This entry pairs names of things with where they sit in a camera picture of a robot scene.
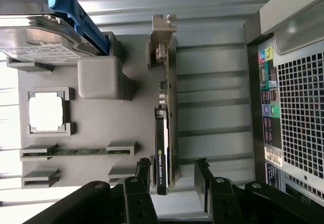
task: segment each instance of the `mesh grille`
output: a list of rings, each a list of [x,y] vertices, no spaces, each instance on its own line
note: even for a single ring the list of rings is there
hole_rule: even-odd
[[[286,174],[286,178],[290,179],[291,181],[297,183],[298,185],[300,185],[301,187],[307,189],[308,191],[314,193],[315,195],[319,196],[320,198],[324,199],[324,193],[322,193],[321,191],[313,188],[312,186],[309,186],[308,184],[302,182],[301,180],[289,175],[289,174]]]
[[[323,54],[278,66],[283,160],[323,178]]]

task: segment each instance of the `corrugated metal wall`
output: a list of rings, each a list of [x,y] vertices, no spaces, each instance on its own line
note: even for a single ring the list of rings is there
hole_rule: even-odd
[[[268,0],[79,0],[102,31],[149,34],[153,14],[177,14],[181,178],[167,197],[153,195],[159,216],[203,216],[193,191],[193,161],[239,186],[254,179],[243,24]],[[0,147],[19,148],[17,74],[0,62]],[[0,151],[0,216],[20,223],[75,188],[20,190],[18,151]]]

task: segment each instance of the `ventilation grille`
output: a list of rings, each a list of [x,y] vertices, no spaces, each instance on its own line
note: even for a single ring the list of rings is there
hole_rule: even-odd
[[[290,179],[291,181],[293,181],[294,183],[298,184],[299,186],[307,189],[308,191],[314,193],[315,195],[319,196],[320,198],[324,199],[324,193],[322,193],[321,191],[313,188],[312,186],[309,186],[308,184],[302,182],[301,180],[289,175],[289,174],[285,174],[286,178]]]
[[[323,176],[323,54],[278,66],[283,160]]]

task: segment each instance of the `metal panel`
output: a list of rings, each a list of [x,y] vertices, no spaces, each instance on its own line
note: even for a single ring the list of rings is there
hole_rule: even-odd
[[[173,193],[153,195],[159,216],[204,216],[192,191],[192,163],[199,157],[211,160],[214,175],[232,178],[239,185],[254,179],[242,27],[268,1],[79,0],[102,31],[115,34],[149,34],[153,14],[178,15],[175,37],[182,173]],[[4,78],[10,73],[15,78],[15,72],[0,66],[0,88],[17,87],[17,81]],[[48,205],[28,206],[40,211]]]

